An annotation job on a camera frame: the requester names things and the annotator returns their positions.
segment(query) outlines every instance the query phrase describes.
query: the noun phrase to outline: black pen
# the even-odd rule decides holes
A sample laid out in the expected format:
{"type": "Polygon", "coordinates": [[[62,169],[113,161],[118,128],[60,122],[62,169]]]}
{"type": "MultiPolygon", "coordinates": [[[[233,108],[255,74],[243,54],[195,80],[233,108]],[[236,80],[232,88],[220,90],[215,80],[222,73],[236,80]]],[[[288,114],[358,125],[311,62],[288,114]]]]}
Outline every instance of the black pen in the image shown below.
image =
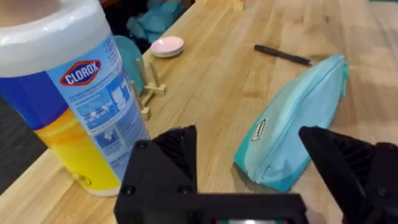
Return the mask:
{"type": "Polygon", "coordinates": [[[255,45],[254,50],[257,50],[258,52],[264,53],[264,54],[270,54],[276,57],[284,58],[286,60],[290,60],[291,62],[296,62],[305,66],[312,66],[313,63],[311,60],[296,56],[296,55],[291,55],[287,54],[285,52],[281,52],[280,50],[272,49],[270,47],[266,47],[263,45],[255,45]]]}

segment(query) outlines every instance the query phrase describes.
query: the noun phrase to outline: teal object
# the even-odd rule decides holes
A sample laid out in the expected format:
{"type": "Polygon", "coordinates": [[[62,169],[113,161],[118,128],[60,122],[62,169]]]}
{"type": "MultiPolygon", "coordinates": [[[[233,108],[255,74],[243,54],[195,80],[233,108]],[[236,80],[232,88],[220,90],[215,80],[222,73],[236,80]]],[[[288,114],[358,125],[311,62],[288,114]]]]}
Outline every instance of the teal object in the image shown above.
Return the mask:
{"type": "Polygon", "coordinates": [[[235,163],[252,181],[288,191],[310,161],[299,129],[329,127],[347,78],[344,57],[335,54],[286,84],[249,130],[235,163]]]}
{"type": "Polygon", "coordinates": [[[138,17],[130,17],[126,27],[131,37],[153,43],[187,10],[180,2],[149,0],[148,11],[138,17]]]}
{"type": "Polygon", "coordinates": [[[144,89],[144,81],[139,74],[139,68],[136,64],[136,59],[139,59],[141,62],[143,62],[142,54],[135,43],[127,37],[116,35],[114,36],[114,39],[116,41],[116,45],[118,46],[120,55],[122,56],[123,67],[126,70],[130,80],[134,81],[136,84],[138,93],[141,94],[144,89]]]}

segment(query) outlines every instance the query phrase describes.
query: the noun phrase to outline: yellow label section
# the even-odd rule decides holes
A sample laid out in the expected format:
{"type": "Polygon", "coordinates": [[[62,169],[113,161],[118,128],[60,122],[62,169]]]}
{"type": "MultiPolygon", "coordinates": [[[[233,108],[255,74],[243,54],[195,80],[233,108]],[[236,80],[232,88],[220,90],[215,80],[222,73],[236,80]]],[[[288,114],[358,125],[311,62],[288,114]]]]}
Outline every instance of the yellow label section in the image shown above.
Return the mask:
{"type": "Polygon", "coordinates": [[[71,109],[35,132],[85,188],[109,190],[120,186],[118,178],[71,109]]]}

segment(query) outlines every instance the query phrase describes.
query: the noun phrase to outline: wooden easel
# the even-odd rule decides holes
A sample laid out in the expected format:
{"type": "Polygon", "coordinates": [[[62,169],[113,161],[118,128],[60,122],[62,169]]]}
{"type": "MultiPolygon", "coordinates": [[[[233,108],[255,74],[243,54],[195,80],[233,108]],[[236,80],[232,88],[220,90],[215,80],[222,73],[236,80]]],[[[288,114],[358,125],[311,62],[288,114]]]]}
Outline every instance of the wooden easel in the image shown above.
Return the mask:
{"type": "Polygon", "coordinates": [[[148,82],[148,77],[146,74],[144,62],[140,59],[136,59],[135,63],[139,69],[139,74],[142,77],[142,80],[144,81],[144,92],[145,92],[144,96],[141,97],[141,95],[138,93],[134,81],[131,81],[131,86],[132,89],[134,90],[134,94],[138,101],[139,109],[141,110],[141,115],[145,120],[148,120],[152,115],[152,113],[150,112],[150,108],[146,107],[146,105],[154,95],[164,96],[166,94],[166,85],[160,84],[159,76],[157,75],[157,70],[153,60],[150,60],[149,62],[153,82],[148,82]]]}

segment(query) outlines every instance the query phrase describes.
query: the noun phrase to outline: small pink plate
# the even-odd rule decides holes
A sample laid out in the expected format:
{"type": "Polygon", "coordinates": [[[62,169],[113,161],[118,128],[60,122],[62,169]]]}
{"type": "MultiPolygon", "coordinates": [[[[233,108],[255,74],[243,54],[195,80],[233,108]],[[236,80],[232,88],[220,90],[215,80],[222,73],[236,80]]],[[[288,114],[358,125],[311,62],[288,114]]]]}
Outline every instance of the small pink plate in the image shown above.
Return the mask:
{"type": "Polygon", "coordinates": [[[183,45],[184,41],[179,37],[163,37],[156,40],[150,50],[156,55],[168,55],[180,50],[183,45]]]}

